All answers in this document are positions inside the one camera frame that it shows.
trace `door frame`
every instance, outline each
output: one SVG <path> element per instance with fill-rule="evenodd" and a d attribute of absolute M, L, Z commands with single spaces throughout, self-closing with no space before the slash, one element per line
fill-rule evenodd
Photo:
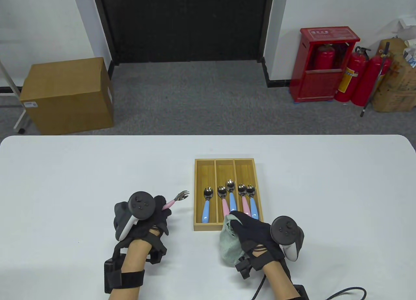
<path fill-rule="evenodd" d="M 261 59 L 263 58 L 264 48 L 266 45 L 267 30 L 269 28 L 270 12 L 272 10 L 272 3 L 273 0 L 266 0 L 264 6 L 263 23 L 260 34 L 260 45 L 257 54 L 258 63 L 260 63 Z M 120 59 L 116 47 L 114 46 L 113 33 L 111 31 L 110 25 L 108 24 L 107 13 L 104 9 L 102 0 L 95 0 L 95 4 L 97 5 L 98 15 L 100 16 L 100 21 L 103 26 L 104 35 L 107 39 L 108 49 L 110 50 L 111 58 L 114 64 L 117 66 L 120 64 Z"/>

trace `black cable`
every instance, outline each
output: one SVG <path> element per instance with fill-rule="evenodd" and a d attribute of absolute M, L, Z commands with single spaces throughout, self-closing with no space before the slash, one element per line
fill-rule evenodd
<path fill-rule="evenodd" d="M 341 291 L 338 291 L 337 293 L 333 294 L 332 296 L 330 296 L 329 298 L 327 298 L 325 300 L 334 299 L 335 297 L 338 297 L 339 295 L 345 293 L 346 291 L 353 291 L 353 290 L 359 290 L 359 291 L 363 291 L 364 292 L 364 295 L 363 295 L 363 297 L 360 300 L 364 300 L 365 297 L 367 296 L 367 291 L 364 288 L 362 288 L 362 287 L 350 287 L 350 288 L 345 288 L 345 289 L 343 289 Z"/>
<path fill-rule="evenodd" d="M 260 292 L 260 289 L 263 287 L 263 284 L 264 284 L 264 281 L 265 280 L 266 280 L 266 275 L 263 276 L 263 279 L 261 280 L 261 283 L 260 283 L 259 287 L 257 288 L 256 293 L 254 294 L 253 298 L 251 298 L 251 300 L 254 300 L 257 297 L 257 295 Z M 345 288 L 345 289 L 343 289 L 341 291 L 338 291 L 337 293 L 333 294 L 332 296 L 329 296 L 325 300 L 334 299 L 335 297 L 338 297 L 338 296 L 342 295 L 343 293 L 345 293 L 347 291 L 353 291 L 353 290 L 359 290 L 359 291 L 363 291 L 364 292 L 364 295 L 363 295 L 363 297 L 360 300 L 364 300 L 366 298 L 367 291 L 364 288 L 362 288 L 362 287 L 349 287 L 349 288 Z"/>
<path fill-rule="evenodd" d="M 263 279 L 261 280 L 261 283 L 260 283 L 259 287 L 257 288 L 256 293 L 254 294 L 253 298 L 251 298 L 251 300 L 254 300 L 257 297 L 257 295 L 259 294 L 260 289 L 262 288 L 265 280 L 266 280 L 266 275 L 263 276 Z"/>

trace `doorway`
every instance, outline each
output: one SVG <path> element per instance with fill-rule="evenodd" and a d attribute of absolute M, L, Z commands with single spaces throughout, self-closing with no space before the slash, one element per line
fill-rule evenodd
<path fill-rule="evenodd" d="M 263 56 L 272 0 L 96 0 L 113 61 Z"/>

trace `towel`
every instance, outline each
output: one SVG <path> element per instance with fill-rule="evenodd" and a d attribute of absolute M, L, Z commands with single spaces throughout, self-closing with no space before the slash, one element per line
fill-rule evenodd
<path fill-rule="evenodd" d="M 237 220 L 241 223 L 238 218 L 234 215 L 229 214 L 224 217 L 223 229 L 220 233 L 220 254 L 221 258 L 229 266 L 235 266 L 239 262 L 239 258 L 245 255 L 245 252 L 241 249 L 240 241 L 238 236 L 234 233 L 231 227 L 230 221 Z"/>

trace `black baseboard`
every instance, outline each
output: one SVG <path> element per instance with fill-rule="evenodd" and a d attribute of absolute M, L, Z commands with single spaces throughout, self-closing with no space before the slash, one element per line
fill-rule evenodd
<path fill-rule="evenodd" d="M 21 86 L 18 86 L 17 88 L 19 89 L 20 92 L 22 92 Z M 13 91 L 10 88 L 10 86 L 0 86 L 0 93 L 13 93 Z"/>
<path fill-rule="evenodd" d="M 282 86 L 290 86 L 290 79 L 287 80 L 270 80 L 269 73 L 267 72 L 266 61 L 264 57 L 261 59 L 261 65 L 263 66 L 264 79 L 268 88 L 278 88 Z"/>
<path fill-rule="evenodd" d="M 108 67 L 108 76 L 110 77 L 110 80 L 111 80 L 111 77 L 113 77 L 113 71 L 114 71 L 114 62 L 113 60 L 111 60 L 110 66 Z"/>

